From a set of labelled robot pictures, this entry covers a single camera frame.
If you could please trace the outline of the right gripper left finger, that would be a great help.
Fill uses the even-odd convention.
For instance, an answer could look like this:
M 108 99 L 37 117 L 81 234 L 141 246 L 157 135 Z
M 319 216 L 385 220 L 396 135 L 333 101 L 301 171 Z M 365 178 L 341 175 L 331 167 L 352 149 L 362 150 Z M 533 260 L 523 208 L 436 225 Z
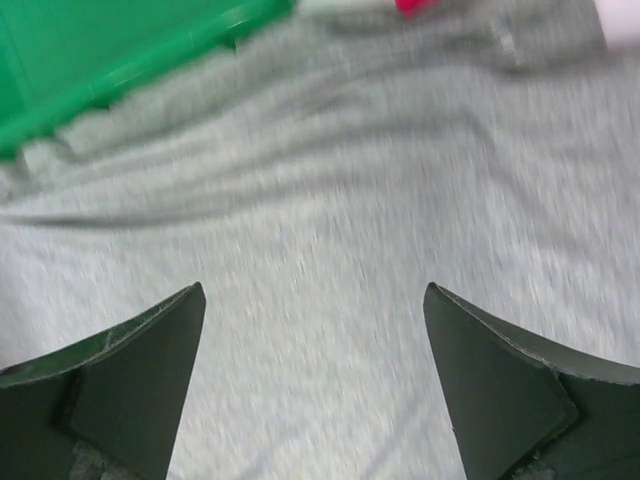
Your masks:
M 1 372 L 4 479 L 164 479 L 201 338 L 194 283 Z

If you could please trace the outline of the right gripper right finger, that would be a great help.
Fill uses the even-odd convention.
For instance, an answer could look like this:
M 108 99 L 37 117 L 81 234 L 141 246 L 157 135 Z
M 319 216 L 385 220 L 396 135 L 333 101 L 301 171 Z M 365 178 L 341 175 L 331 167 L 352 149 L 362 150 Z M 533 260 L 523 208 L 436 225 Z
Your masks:
M 639 370 L 430 283 L 429 341 L 469 479 L 636 479 Z

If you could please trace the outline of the grey t-shirt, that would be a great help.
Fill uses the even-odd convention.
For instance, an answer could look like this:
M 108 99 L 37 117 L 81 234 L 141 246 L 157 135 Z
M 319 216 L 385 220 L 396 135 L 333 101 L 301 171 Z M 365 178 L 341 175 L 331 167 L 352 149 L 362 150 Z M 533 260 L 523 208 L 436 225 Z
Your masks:
M 192 283 L 174 479 L 459 479 L 422 299 L 639 360 L 639 53 L 573 1 L 295 18 L 1 171 L 1 362 Z

